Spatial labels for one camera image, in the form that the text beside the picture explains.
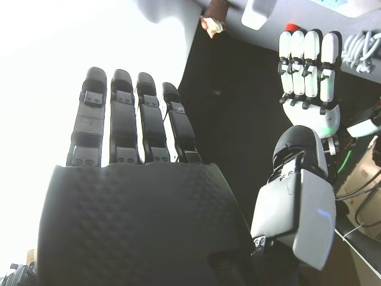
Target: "green wire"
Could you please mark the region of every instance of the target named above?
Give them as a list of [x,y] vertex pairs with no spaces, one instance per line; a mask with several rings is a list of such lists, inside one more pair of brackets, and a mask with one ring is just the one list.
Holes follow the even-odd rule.
[[347,164],[347,162],[349,161],[349,158],[351,157],[352,155],[352,150],[349,150],[349,152],[347,153],[347,155],[345,156],[345,159],[344,159],[344,162],[341,164],[339,170],[338,170],[338,174],[340,174],[344,168],[345,168],[345,165]]

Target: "robotic hand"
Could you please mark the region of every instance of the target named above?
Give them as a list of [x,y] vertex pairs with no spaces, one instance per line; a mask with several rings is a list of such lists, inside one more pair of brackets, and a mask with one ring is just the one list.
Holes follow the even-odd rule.
[[279,38],[278,73],[284,94],[280,99],[293,125],[314,130],[320,139],[339,129],[335,74],[341,65],[341,36],[321,31],[285,31]]
[[38,260],[33,271],[13,265],[2,286],[260,285],[258,265],[278,241],[322,269],[335,198],[313,130],[294,126],[279,139],[250,234],[221,171],[202,164],[176,88],[163,84],[164,122],[150,75],[139,74],[136,94],[116,70],[110,165],[101,168],[107,79],[89,70],[66,167],[55,168],[46,194]]

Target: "blue label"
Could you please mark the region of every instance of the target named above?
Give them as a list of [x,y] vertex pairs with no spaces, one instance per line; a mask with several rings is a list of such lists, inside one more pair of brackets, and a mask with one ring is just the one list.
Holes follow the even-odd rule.
[[336,9],[348,3],[347,0],[312,0],[312,1],[324,7],[327,7],[329,9]]

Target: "coiled white cable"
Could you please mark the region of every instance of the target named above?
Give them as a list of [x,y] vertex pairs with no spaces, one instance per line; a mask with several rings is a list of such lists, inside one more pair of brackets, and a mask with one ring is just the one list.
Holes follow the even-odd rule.
[[371,36],[371,31],[366,34],[351,35],[344,43],[342,58],[351,69],[358,73],[370,73],[374,67],[371,57],[381,44],[381,33]]

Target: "red cap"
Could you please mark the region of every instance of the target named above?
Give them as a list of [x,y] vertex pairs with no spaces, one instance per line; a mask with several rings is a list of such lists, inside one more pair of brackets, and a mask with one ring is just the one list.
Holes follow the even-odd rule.
[[292,24],[292,23],[288,23],[287,26],[286,26],[285,31],[295,32],[295,31],[297,31],[299,29],[300,29],[299,26],[297,26],[295,24]]

